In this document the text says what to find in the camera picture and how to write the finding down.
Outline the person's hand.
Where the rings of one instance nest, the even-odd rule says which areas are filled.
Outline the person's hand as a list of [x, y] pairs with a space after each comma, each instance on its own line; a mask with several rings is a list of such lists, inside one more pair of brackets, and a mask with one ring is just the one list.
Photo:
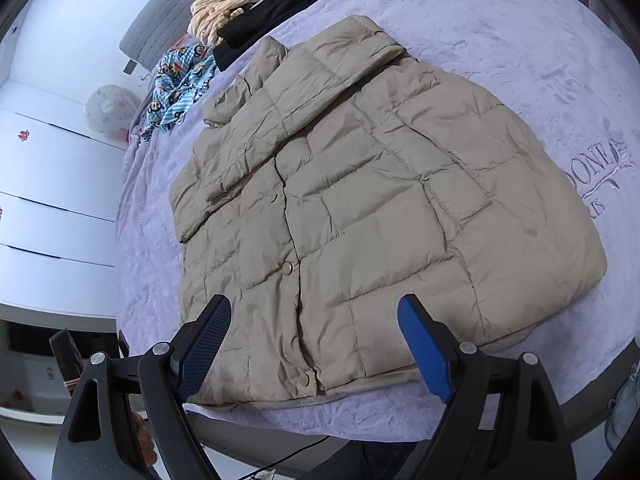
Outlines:
[[157, 462], [157, 454], [155, 452], [152, 434], [149, 432], [149, 429], [145, 427], [144, 419], [137, 412], [132, 412], [131, 415], [134, 420], [134, 426], [136, 426], [138, 443], [145, 465], [148, 467], [154, 466]]

